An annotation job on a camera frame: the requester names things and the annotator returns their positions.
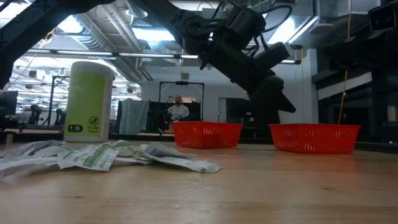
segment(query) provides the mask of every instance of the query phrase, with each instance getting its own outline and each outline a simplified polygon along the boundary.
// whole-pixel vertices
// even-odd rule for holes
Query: computer screen
[[[15,115],[18,91],[0,92],[0,115]]]

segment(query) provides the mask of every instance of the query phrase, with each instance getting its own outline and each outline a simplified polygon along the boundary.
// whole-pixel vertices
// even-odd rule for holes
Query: man
[[[167,111],[172,114],[171,120],[178,121],[179,118],[186,118],[189,115],[189,109],[181,104],[181,95],[176,94],[174,96],[174,105],[171,106]]]

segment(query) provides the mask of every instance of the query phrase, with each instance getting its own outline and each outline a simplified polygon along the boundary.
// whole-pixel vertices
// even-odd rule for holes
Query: wooden table
[[[255,145],[179,150],[223,169],[41,172],[0,183],[0,223],[398,222],[397,155],[304,155]]]

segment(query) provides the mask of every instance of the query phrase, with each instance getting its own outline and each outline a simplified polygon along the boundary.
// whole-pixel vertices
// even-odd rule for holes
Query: red plastic basket
[[[360,126],[337,124],[272,124],[277,149],[300,153],[351,153]]]
[[[204,121],[174,122],[175,143],[197,149],[235,147],[241,135],[241,124]]]

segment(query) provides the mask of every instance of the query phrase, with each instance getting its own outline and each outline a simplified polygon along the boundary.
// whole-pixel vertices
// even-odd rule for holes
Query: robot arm
[[[0,29],[0,67],[3,68],[0,85],[4,86],[8,82],[14,61],[67,16],[113,1],[34,1]],[[267,47],[262,38],[266,23],[261,13],[228,3],[233,8],[226,19],[205,19],[191,11],[179,9],[167,0],[139,1],[140,7],[163,24],[187,53],[199,55],[201,69],[208,63],[217,68],[233,83],[246,90],[257,107],[294,112],[294,106],[282,93],[283,80],[271,70],[289,56],[285,46],[277,43]],[[262,38],[265,51],[256,57],[253,57],[254,54],[245,55],[242,50],[251,39],[257,43],[258,50],[258,37]]]

